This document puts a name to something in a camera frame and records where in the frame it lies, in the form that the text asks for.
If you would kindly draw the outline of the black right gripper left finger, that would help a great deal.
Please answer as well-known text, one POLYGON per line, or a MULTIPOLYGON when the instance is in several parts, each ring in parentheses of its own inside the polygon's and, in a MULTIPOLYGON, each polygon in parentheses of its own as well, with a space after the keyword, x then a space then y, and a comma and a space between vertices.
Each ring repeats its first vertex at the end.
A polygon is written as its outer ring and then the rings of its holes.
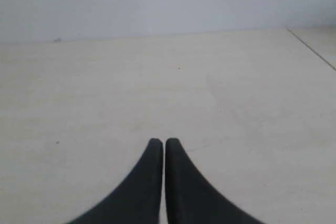
POLYGON ((163 144, 152 138, 128 176, 71 223, 159 223, 163 144))

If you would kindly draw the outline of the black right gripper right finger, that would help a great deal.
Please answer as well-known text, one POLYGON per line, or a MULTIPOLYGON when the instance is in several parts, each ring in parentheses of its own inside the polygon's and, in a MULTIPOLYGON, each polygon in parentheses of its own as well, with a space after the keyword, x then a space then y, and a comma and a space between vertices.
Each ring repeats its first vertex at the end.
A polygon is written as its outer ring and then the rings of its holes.
POLYGON ((261 223, 206 180, 177 138, 165 146, 165 201, 168 223, 261 223))

